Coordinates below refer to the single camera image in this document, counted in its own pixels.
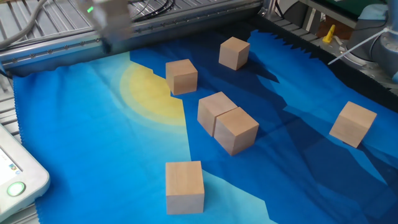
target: black cable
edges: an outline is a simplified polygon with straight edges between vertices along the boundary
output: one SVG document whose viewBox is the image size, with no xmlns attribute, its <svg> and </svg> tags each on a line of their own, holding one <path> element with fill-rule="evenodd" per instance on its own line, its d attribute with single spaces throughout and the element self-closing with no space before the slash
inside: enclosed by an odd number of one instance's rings
<svg viewBox="0 0 398 224">
<path fill-rule="evenodd" d="M 166 0 L 165 4 L 162 7 L 158 8 L 157 10 L 155 10 L 149 14 L 146 14 L 144 16 L 138 17 L 137 19 L 134 19 L 133 22 L 141 22 L 141 21 L 145 21 L 147 19 L 152 19 L 152 18 L 155 18 L 155 17 L 171 10 L 171 8 L 174 7 L 175 0 L 172 0 L 171 5 L 169 7 L 167 7 L 169 2 L 170 2 L 170 0 Z"/>
<path fill-rule="evenodd" d="M 282 10 L 280 10 L 279 4 L 278 4 L 278 0 L 275 1 L 275 6 L 276 6 L 276 8 L 278 9 L 281 18 L 282 18 L 282 19 L 285 19 L 285 16 L 284 16 L 284 14 L 282 13 Z"/>
</svg>

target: metal grate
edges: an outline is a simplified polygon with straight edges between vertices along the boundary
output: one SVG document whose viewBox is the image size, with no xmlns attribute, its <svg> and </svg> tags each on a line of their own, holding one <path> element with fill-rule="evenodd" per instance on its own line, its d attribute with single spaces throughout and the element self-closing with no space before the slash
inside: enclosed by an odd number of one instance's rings
<svg viewBox="0 0 398 224">
<path fill-rule="evenodd" d="M 21 31 L 29 21 L 31 12 L 37 4 L 36 0 L 11 0 L 0 4 L 0 40 Z M 90 23 L 77 11 L 74 2 L 47 0 L 37 16 L 34 28 L 20 41 L 89 29 L 90 27 Z"/>
<path fill-rule="evenodd" d="M 232 0 L 175 0 L 173 9 L 165 14 L 196 9 L 216 3 Z M 166 0 L 146 0 L 129 4 L 130 16 L 144 16 L 160 9 Z M 37 0 L 11 0 L 0 4 L 0 41 L 21 31 L 30 19 L 31 12 L 37 6 Z M 74 0 L 47 0 L 37 16 L 31 32 L 19 42 L 34 40 L 56 34 L 73 34 L 92 30 L 91 24 L 78 11 Z"/>
</svg>

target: white cable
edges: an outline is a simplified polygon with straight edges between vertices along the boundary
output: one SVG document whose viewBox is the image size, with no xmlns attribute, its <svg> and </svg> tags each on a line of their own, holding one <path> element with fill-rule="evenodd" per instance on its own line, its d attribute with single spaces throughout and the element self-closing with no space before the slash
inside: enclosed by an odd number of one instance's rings
<svg viewBox="0 0 398 224">
<path fill-rule="evenodd" d="M 38 13 L 40 12 L 40 10 L 42 9 L 44 3 L 47 0 L 40 0 L 37 3 L 36 8 L 33 10 L 32 15 L 29 19 L 29 22 L 27 23 L 26 27 L 23 28 L 21 31 L 19 31 L 19 33 L 17 33 L 16 35 L 13 35 L 12 37 L 9 37 L 7 39 L 5 39 L 4 41 L 0 42 L 0 49 L 6 48 L 8 47 L 10 44 L 14 43 L 15 41 L 18 41 L 19 39 L 23 38 L 26 34 L 29 33 L 30 30 L 32 30 L 35 21 L 36 21 L 36 17 L 38 15 Z"/>
<path fill-rule="evenodd" d="M 332 60 L 331 62 L 328 63 L 328 65 L 331 65 L 332 63 L 334 63 L 335 61 L 339 60 L 340 58 L 344 57 L 346 54 L 352 52 L 353 50 L 357 49 L 358 47 L 360 47 L 361 45 L 365 44 L 366 42 L 368 42 L 369 40 L 385 33 L 385 32 L 389 32 L 390 30 L 386 27 L 384 28 L 382 31 L 378 32 L 377 34 L 374 34 L 373 36 L 369 37 L 368 39 L 362 41 L 361 43 L 355 45 L 352 49 L 349 49 L 348 51 L 344 52 L 342 55 L 340 55 L 339 57 L 335 58 L 334 60 Z"/>
</svg>

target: white device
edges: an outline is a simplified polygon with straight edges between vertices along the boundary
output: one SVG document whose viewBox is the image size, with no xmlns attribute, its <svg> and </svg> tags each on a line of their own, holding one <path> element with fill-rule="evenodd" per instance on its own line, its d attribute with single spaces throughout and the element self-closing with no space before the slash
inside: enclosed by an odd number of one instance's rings
<svg viewBox="0 0 398 224">
<path fill-rule="evenodd" d="M 0 223 L 42 196 L 49 173 L 0 124 Z"/>
</svg>

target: cable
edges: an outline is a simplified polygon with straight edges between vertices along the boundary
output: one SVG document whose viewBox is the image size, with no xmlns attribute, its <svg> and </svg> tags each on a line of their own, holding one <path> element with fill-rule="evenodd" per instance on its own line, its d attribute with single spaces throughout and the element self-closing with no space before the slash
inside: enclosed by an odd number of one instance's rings
<svg viewBox="0 0 398 224">
<path fill-rule="evenodd" d="M 159 16 L 159 15 L 161 15 L 161 14 L 163 14 L 163 13 L 169 11 L 169 10 L 171 10 L 171 8 L 174 7 L 175 0 L 172 0 L 171 5 L 169 7 L 167 7 L 169 2 L 170 2 L 170 0 L 166 0 L 165 4 L 162 7 L 158 8 L 154 12 L 151 12 L 151 13 L 149 13 L 147 15 L 138 17 L 137 19 L 133 19 L 133 22 L 141 22 L 141 21 L 144 21 L 144 20 L 147 20 L 147 19 L 152 19 L 152 18 L 155 18 L 155 17 L 157 17 L 157 16 Z"/>
<path fill-rule="evenodd" d="M 135 15 L 132 17 L 132 19 L 134 20 L 134 18 L 136 18 L 139 14 L 141 14 L 142 12 L 144 12 L 144 10 L 148 7 L 150 0 L 147 1 L 147 4 Z"/>
<path fill-rule="evenodd" d="M 6 48 L 8 45 L 14 43 L 15 41 L 18 41 L 19 39 L 23 38 L 26 34 L 28 34 L 30 30 L 32 30 L 32 28 L 35 24 L 35 21 L 36 21 L 36 17 L 46 1 L 47 0 L 39 1 L 39 3 L 37 4 L 37 7 L 33 10 L 32 15 L 31 15 L 26 27 L 23 28 L 21 31 L 19 31 L 19 33 L 17 33 L 16 35 L 13 35 L 12 37 L 7 38 L 6 40 L 0 42 L 0 49 Z"/>
<path fill-rule="evenodd" d="M 372 43 L 372 45 L 371 45 L 371 48 L 369 49 L 369 56 L 370 56 L 371 59 L 373 59 L 373 58 L 372 58 L 372 50 L 373 50 L 374 44 L 377 42 L 377 40 L 380 38 L 380 36 L 381 36 L 381 34 L 378 35 L 378 37 L 376 37 L 376 38 L 374 39 L 374 41 L 373 41 L 373 43 Z"/>
<path fill-rule="evenodd" d="M 390 30 L 388 28 L 384 28 L 382 31 L 378 32 L 377 34 L 374 34 L 373 36 L 367 38 L 366 40 L 362 41 L 361 43 L 355 45 L 352 49 L 349 49 L 345 53 L 341 54 L 339 57 L 337 57 L 334 60 L 332 60 L 331 62 L 329 62 L 328 65 L 331 65 L 333 62 L 335 62 L 335 61 L 339 60 L 340 58 L 344 57 L 346 54 L 352 52 L 353 50 L 357 49 L 358 47 L 360 47 L 361 45 L 365 44 L 369 40 L 371 40 L 371 39 L 373 39 L 373 38 L 375 38 L 377 36 L 380 36 L 381 34 L 383 34 L 385 32 L 390 32 Z"/>
<path fill-rule="evenodd" d="M 340 32 L 340 33 L 334 34 L 334 35 L 345 34 L 345 33 L 347 33 L 347 32 L 356 32 L 356 31 L 361 31 L 361 30 L 382 28 L 382 27 L 384 27 L 386 24 L 387 24 L 387 18 L 386 18 L 386 21 L 384 21 L 384 23 L 383 23 L 382 25 L 379 25 L 379 26 L 375 26 L 375 27 L 366 27 L 366 28 L 362 28 L 362 29 L 347 30 L 347 31 Z"/>
<path fill-rule="evenodd" d="M 276 6 L 276 8 L 278 9 L 281 18 L 282 18 L 282 19 L 285 19 L 285 16 L 284 16 L 284 14 L 282 13 L 282 10 L 280 10 L 279 4 L 278 4 L 278 0 L 275 1 L 275 6 Z"/>
</svg>

